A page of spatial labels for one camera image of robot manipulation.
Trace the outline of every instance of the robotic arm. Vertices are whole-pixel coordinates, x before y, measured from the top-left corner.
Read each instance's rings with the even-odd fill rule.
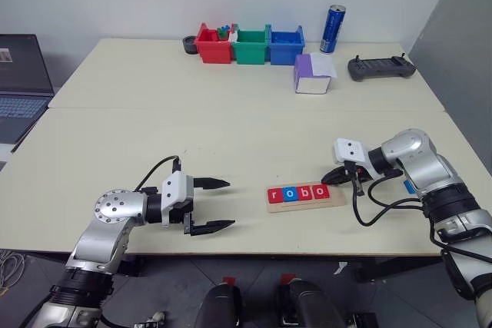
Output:
[[[492,217],[481,209],[449,162],[440,156],[427,134],[408,129],[371,151],[360,142],[339,138],[334,160],[344,164],[323,178],[326,184],[361,183],[402,170],[413,184],[430,221],[430,239],[441,255],[456,291],[475,300],[481,328],[492,327]],[[437,231],[442,242],[434,239]]]
[[[117,273],[127,249],[133,227],[146,223],[183,223],[184,233],[191,236],[211,234],[233,224],[233,220],[215,220],[195,226],[192,220],[194,188],[229,186],[214,178],[193,178],[181,172],[175,159],[173,173],[162,183],[162,194],[156,187],[140,189],[162,161],[135,189],[112,190],[101,195],[94,206],[93,218],[65,265],[65,272],[52,287],[51,296],[33,324],[33,328],[94,327],[101,318],[101,303],[112,293],[112,275]],[[158,326],[157,323],[137,326]]]

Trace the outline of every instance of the red bin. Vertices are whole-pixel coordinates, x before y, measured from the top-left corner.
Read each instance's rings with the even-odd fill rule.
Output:
[[[194,40],[198,53],[204,63],[231,63],[232,47],[226,38],[220,39],[217,30],[201,24],[197,38]]]

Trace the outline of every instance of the laptop keyboard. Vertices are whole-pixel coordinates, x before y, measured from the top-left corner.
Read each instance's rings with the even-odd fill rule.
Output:
[[[33,118],[46,99],[0,98],[0,118]]]

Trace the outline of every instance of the white table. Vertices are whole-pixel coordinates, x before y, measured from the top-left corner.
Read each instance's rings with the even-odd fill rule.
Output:
[[[304,52],[319,51],[318,43]],[[161,108],[223,111],[444,111],[421,74],[352,81],[347,63],[401,55],[398,44],[339,44],[329,94],[294,94],[292,66],[203,64],[181,41],[103,39],[50,108]]]
[[[197,224],[236,224],[196,237],[184,235],[182,225],[138,227],[128,252],[435,255],[428,222],[415,210],[391,211],[371,228],[358,225],[350,186],[343,207],[269,214],[265,205],[266,187],[318,181],[333,169],[335,138],[376,147],[410,127],[430,135],[492,211],[490,175],[444,112],[50,109],[0,172],[0,247],[72,250],[102,193],[133,189],[157,161],[179,154],[185,173],[232,184],[197,193]],[[170,173],[164,167],[147,184],[159,185]],[[382,184],[376,195],[407,197],[402,180]],[[381,209],[366,197],[359,204],[364,219]]]

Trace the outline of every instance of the black cable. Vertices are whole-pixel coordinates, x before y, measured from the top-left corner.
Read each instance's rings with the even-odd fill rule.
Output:
[[[465,257],[471,257],[471,258],[474,258],[474,259],[478,259],[478,260],[484,261],[485,263],[492,263],[492,258],[490,258],[490,257],[485,257],[484,255],[480,255],[478,253],[472,253],[471,251],[466,251],[466,250],[458,249],[456,247],[452,247],[452,246],[443,244],[442,242],[439,242],[434,237],[434,233],[435,233],[434,222],[432,220],[429,220],[429,223],[430,223],[430,234],[429,234],[429,238],[430,238],[431,243],[433,243],[434,245],[440,247],[443,250],[446,250],[448,252],[451,252],[451,253],[458,253],[460,255],[464,255]]]
[[[110,322],[108,319],[106,319],[106,317],[101,314],[101,321],[106,325],[106,326],[109,326],[109,328],[129,328],[127,326],[120,326],[119,324],[116,324],[116,323],[113,323],[113,322]]]
[[[29,324],[31,319],[36,315],[36,313],[42,308],[45,302],[47,302],[50,297],[52,296],[51,293],[49,293],[43,300],[39,301],[38,305],[34,306],[34,309],[31,310],[31,312],[24,318],[22,323],[18,326],[18,328],[26,328],[26,326]]]
[[[407,199],[401,199],[401,200],[397,200],[397,201],[395,201],[395,202],[393,202],[391,204],[388,204],[387,206],[384,207],[384,209],[382,211],[380,211],[379,213],[377,213],[374,218],[372,218],[368,222],[364,222],[362,220],[361,215],[359,214],[359,210],[357,208],[357,182],[356,182],[356,180],[354,178],[352,178],[352,188],[353,188],[353,191],[352,191],[352,208],[354,209],[354,214],[355,214],[355,217],[357,218],[357,221],[359,222],[359,224],[361,224],[364,227],[370,227],[370,226],[372,226],[383,215],[385,215],[389,210],[394,209],[398,205],[407,202]]]
[[[159,168],[161,165],[163,165],[166,161],[173,160],[172,164],[172,171],[173,173],[175,171],[180,171],[181,170],[181,160],[179,159],[178,155],[171,155],[170,157],[165,157],[161,161],[159,161],[144,177],[143,180],[138,184],[138,186],[134,189],[134,192],[137,192],[141,189],[141,187],[144,185],[145,181],[149,179],[149,177],[155,172],[157,168]]]
[[[390,174],[386,177],[380,178],[379,180],[375,180],[367,189],[367,196],[377,205],[380,205],[382,207],[389,207],[390,204],[383,203],[382,201],[379,201],[378,199],[375,199],[374,196],[372,195],[373,189],[380,184],[381,182],[385,182],[387,180],[390,180],[392,178],[400,177],[403,174],[403,172],[395,173],[395,174]],[[407,197],[406,199],[399,200],[402,201],[403,203],[411,202],[414,201],[416,203],[420,203],[421,201],[415,197]],[[415,209],[415,210],[421,210],[424,211],[423,207],[420,207],[418,205],[398,205],[395,206],[394,209]]]

